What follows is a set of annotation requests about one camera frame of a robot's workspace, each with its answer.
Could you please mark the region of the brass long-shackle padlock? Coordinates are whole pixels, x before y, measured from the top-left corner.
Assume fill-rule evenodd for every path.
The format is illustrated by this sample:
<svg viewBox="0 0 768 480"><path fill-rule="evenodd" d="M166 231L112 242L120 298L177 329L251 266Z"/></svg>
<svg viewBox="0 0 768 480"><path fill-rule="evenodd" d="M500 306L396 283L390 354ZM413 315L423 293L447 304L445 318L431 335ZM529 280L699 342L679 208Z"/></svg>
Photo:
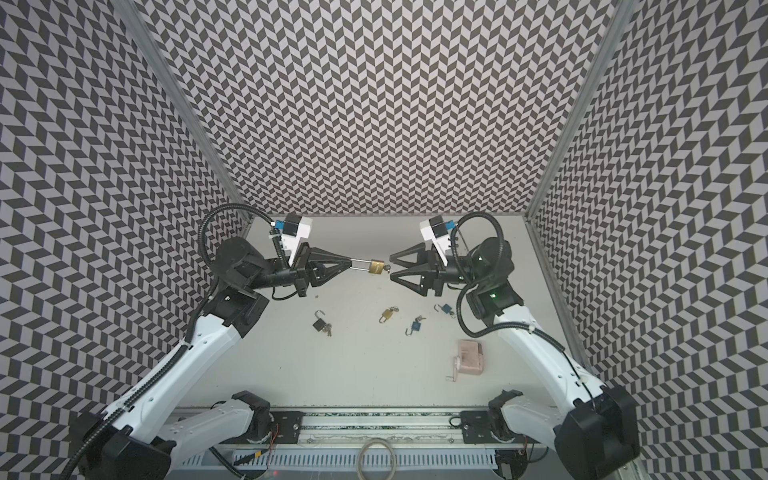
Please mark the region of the brass long-shackle padlock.
<svg viewBox="0 0 768 480"><path fill-rule="evenodd" d="M350 262L351 270L366 272L372 275L382 275L383 273L389 273L391 270L391 266L382 260L364 260L352 258Z"/></svg>

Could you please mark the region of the blue padlock with key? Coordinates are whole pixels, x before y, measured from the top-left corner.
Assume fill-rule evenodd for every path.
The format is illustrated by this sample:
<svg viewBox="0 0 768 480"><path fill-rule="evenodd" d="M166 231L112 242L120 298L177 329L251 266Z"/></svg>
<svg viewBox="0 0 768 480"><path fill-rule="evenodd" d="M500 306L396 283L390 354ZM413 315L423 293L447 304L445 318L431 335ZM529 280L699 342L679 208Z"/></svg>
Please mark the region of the blue padlock with key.
<svg viewBox="0 0 768 480"><path fill-rule="evenodd" d="M423 321L425 320L424 316L417 316L411 323L411 325L405 329L404 334L406 336L411 336L416 332L419 332L421 330L421 326Z"/></svg>

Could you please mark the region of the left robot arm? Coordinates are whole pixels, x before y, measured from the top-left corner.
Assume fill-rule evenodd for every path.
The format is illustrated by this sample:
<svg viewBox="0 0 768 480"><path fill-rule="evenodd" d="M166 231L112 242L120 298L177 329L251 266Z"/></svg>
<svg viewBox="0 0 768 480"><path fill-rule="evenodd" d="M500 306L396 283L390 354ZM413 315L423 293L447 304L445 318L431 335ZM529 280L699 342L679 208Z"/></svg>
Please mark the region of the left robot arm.
<svg viewBox="0 0 768 480"><path fill-rule="evenodd" d="M257 325L270 300L263 288L295 287L305 295L352 266L350 258L274 238L277 255L264 257L242 237L222 243L211 260L215 287L193 314L181 341L151 372L98 414L69 427L71 458L61 478L163 479L179 463L229 439L260 442L273 436L270 403L242 390L173 425L166 422L183 397L230 348Z"/></svg>

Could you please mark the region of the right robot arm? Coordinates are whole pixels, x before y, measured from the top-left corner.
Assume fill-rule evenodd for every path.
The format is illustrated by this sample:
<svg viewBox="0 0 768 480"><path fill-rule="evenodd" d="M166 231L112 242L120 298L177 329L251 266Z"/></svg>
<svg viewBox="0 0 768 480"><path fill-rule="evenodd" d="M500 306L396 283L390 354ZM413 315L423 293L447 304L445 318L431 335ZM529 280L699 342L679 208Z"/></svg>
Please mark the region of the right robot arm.
<svg viewBox="0 0 768 480"><path fill-rule="evenodd" d="M484 240L466 255L441 253L424 244L390 256L393 282L421 296L461 283L483 329L460 327L476 340L498 334L537 375L553 403L538 405L518 390L504 391L488 405L498 439L525 435L554 451L574 479L604 479L639 457L637 403L621 386L610 387L580 365L540 323L512 288L508 241Z"/></svg>

